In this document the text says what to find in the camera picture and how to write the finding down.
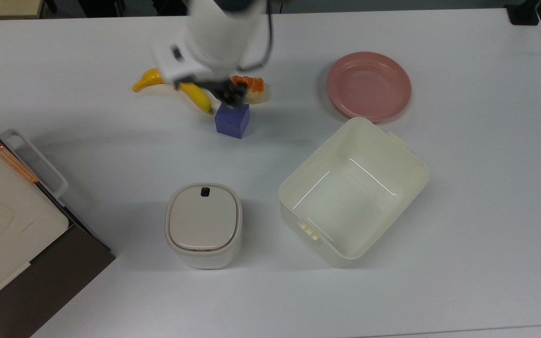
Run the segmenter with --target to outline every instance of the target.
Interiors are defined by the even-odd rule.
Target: storage box
[[[281,216],[333,267],[345,267],[393,224],[429,169],[393,134],[349,120],[279,188]]]

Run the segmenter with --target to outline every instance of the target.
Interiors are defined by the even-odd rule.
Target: dark gray surface
[[[28,338],[114,260],[72,226],[0,291],[0,338]]]

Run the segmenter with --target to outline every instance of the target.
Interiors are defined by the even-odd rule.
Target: banana
[[[139,92],[139,90],[142,90],[146,86],[163,83],[164,80],[160,76],[160,72],[157,70],[157,68],[152,68],[143,74],[143,77],[138,83],[135,83],[133,86],[133,92]],[[194,84],[180,83],[178,84],[177,89],[184,92],[185,95],[187,95],[187,97],[191,99],[191,101],[193,101],[193,103],[195,103],[199,109],[204,111],[204,113],[212,115],[212,105],[210,105],[210,100],[201,88]]]
[[[210,100],[199,86],[180,83],[178,84],[178,90],[184,92],[199,109],[204,111],[204,113],[212,115],[212,105],[210,105]]]
[[[160,73],[157,70],[157,68],[152,68],[143,74],[143,77],[141,78],[141,80],[139,80],[138,83],[135,83],[135,85],[133,86],[133,92],[139,92],[139,90],[142,90],[143,88],[149,85],[163,84],[163,83],[164,83],[164,80],[160,76]]]

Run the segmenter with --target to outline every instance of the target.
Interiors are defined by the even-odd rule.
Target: pink plate
[[[337,60],[327,75],[327,90],[342,114],[365,117],[373,123],[402,112],[412,94],[404,69],[387,56],[371,52]]]

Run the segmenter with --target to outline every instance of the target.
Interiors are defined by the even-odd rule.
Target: box handle
[[[316,241],[318,238],[320,238],[320,235],[316,231],[314,231],[314,229],[312,229],[312,227],[308,225],[308,223],[306,223],[304,220],[300,220],[298,222],[298,227],[304,230],[304,232],[307,233],[313,240]]]
[[[51,195],[55,197],[56,199],[61,197],[68,190],[68,181],[64,178],[64,176],[62,176],[62,174],[58,171],[58,169],[56,169],[54,165],[51,164],[51,162],[49,162],[47,158],[43,156],[43,154],[41,154],[41,152],[34,146],[34,144],[32,144],[28,139],[26,139],[26,137],[20,134],[20,132],[17,131],[16,129],[6,130],[0,135],[0,138],[4,141],[7,141],[7,139],[10,139],[13,136],[18,136],[22,141],[24,141],[24,143],[26,143],[28,148],[32,150],[36,154],[36,156],[39,157],[39,159],[43,161],[43,163],[45,163],[45,165],[52,171],[52,173],[54,173],[54,175],[58,177],[58,179],[60,180],[62,184],[57,190],[52,191]]]

